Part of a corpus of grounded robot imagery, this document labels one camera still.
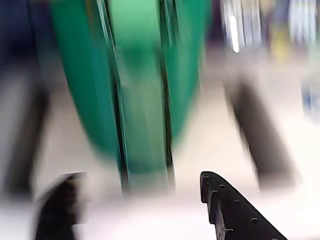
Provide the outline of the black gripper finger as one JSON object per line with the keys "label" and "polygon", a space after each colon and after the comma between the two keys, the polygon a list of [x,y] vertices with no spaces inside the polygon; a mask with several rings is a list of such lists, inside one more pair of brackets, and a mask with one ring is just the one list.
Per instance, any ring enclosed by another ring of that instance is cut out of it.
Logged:
{"label": "black gripper finger", "polygon": [[35,240],[77,240],[73,226],[80,223],[85,209],[80,193],[83,172],[64,174],[40,199]]}
{"label": "black gripper finger", "polygon": [[215,172],[200,174],[200,198],[218,240],[285,240],[237,189]]}

